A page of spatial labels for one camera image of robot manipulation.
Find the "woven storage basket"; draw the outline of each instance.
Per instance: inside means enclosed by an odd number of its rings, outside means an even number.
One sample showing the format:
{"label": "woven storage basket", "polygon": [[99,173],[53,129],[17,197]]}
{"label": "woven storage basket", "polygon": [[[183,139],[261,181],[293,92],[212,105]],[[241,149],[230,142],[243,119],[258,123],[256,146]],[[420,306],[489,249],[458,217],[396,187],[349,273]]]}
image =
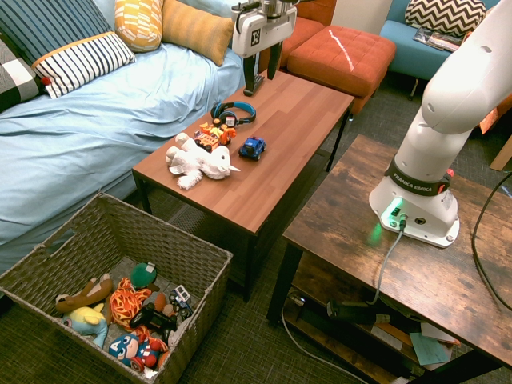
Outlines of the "woven storage basket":
{"label": "woven storage basket", "polygon": [[[50,246],[70,230],[70,239],[50,254]],[[80,291],[91,276],[108,273],[124,257],[153,262],[158,275],[183,284],[199,299],[187,330],[152,379],[124,366],[54,318],[58,316],[54,308],[57,294]],[[3,377],[0,382],[176,383],[221,309],[231,258],[232,254],[225,250],[107,194],[98,194],[0,276],[0,291],[21,304],[16,315],[28,314],[27,319],[18,318],[16,322],[38,325],[30,328],[33,334],[20,335],[23,345],[18,352],[23,358],[19,365],[27,370],[38,365],[32,370],[33,377]],[[56,337],[56,329],[69,337]],[[46,343],[46,352],[40,351],[41,340]],[[38,352],[32,354],[30,351],[35,348]],[[31,361],[30,356],[37,356],[37,361]],[[8,361],[2,357],[2,364]],[[75,366],[73,377],[69,376],[69,364]],[[24,375],[20,369],[15,371]]]}

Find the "headphones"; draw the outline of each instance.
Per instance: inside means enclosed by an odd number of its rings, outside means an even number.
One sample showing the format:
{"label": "headphones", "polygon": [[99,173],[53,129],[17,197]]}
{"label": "headphones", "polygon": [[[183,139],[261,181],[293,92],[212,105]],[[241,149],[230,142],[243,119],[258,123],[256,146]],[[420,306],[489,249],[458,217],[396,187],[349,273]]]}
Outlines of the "headphones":
{"label": "headphones", "polygon": [[[228,108],[239,108],[250,114],[247,118],[237,118],[234,112],[227,110]],[[211,117],[219,118],[222,124],[227,126],[239,126],[240,124],[247,124],[256,119],[256,109],[247,102],[218,102],[211,109]]]}

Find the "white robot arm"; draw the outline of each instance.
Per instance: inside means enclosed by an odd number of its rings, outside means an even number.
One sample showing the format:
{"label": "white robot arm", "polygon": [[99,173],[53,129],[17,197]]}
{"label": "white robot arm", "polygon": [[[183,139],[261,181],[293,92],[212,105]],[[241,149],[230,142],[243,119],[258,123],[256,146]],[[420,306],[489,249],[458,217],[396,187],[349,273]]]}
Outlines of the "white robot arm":
{"label": "white robot arm", "polygon": [[254,74],[256,54],[270,48],[267,76],[274,78],[281,56],[282,42],[294,32],[298,0],[249,0],[232,7],[234,22],[233,51],[243,57],[246,88],[244,94],[252,96],[263,78]]}
{"label": "white robot arm", "polygon": [[381,224],[440,247],[459,229],[449,170],[481,120],[512,93],[512,0],[501,0],[432,77],[386,176],[370,194]]}

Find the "magazine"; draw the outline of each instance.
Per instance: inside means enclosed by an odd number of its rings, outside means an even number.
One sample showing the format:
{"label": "magazine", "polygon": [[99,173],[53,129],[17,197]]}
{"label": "magazine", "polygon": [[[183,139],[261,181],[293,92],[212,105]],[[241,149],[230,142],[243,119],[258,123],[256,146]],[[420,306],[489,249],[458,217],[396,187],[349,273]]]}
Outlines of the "magazine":
{"label": "magazine", "polygon": [[422,42],[438,50],[448,50],[455,52],[462,44],[462,38],[450,34],[432,31],[428,28],[420,27],[413,37],[417,42]]}

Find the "wooden table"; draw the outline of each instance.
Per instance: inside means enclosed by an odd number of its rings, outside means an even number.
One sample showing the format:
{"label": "wooden table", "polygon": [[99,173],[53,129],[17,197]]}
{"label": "wooden table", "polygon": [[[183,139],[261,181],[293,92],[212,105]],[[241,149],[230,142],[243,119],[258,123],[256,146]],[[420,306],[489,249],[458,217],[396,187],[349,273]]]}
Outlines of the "wooden table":
{"label": "wooden table", "polygon": [[[238,90],[226,101],[248,102],[257,111],[253,123],[237,127],[237,137],[228,146],[231,164],[241,172],[232,172],[221,181],[204,177],[191,190],[180,190],[178,177],[169,172],[165,160],[167,149],[175,144],[171,139],[133,168],[145,210],[151,213],[145,188],[148,182],[247,234],[249,241],[242,284],[248,300],[253,261],[259,254],[268,252],[300,203],[301,195],[316,179],[319,172],[307,171],[304,174],[306,165],[320,154],[319,171],[327,162],[327,169],[330,168],[353,100],[352,96],[283,72],[277,72],[273,80],[266,79],[250,98],[243,95],[242,89]],[[237,109],[232,111],[239,118],[244,114]],[[320,146],[340,119],[341,127],[332,153],[320,151]],[[211,122],[210,114],[204,115],[184,132],[193,137],[199,124],[204,122]],[[259,136],[267,143],[266,151],[258,162],[238,156],[238,148],[249,136]],[[300,190],[297,193],[290,192],[294,184],[295,189]],[[271,214],[277,219],[270,220]],[[277,224],[270,230],[263,230],[267,222]]]}
{"label": "wooden table", "polygon": [[[347,281],[370,288],[372,292],[366,300],[372,299],[381,264],[397,234],[381,228],[368,197],[382,179],[394,153],[394,149],[358,136],[286,229],[284,238],[288,246],[267,314],[272,323],[280,319],[295,271],[302,264],[303,252],[308,258],[319,260],[319,265],[328,265],[324,270],[335,270]],[[452,384],[500,366],[512,367],[512,312],[482,282],[470,244],[474,224],[490,190],[457,175],[450,188],[458,200],[461,221],[454,244],[439,249],[403,237],[385,268],[381,295],[474,349],[427,372],[414,383]],[[477,239],[482,263],[508,303],[512,302],[511,212],[510,198],[496,194],[482,218]],[[326,292],[335,293],[332,288],[314,286],[321,286],[322,282],[331,284],[335,279],[318,276],[316,280],[315,283],[310,278],[311,286],[303,287],[306,295],[323,296],[325,301]],[[342,278],[335,282],[343,283]],[[336,350],[329,343],[326,346]],[[364,370],[367,362],[357,361],[350,352],[346,356]],[[392,381],[392,377],[381,371],[366,374],[376,382]]]}

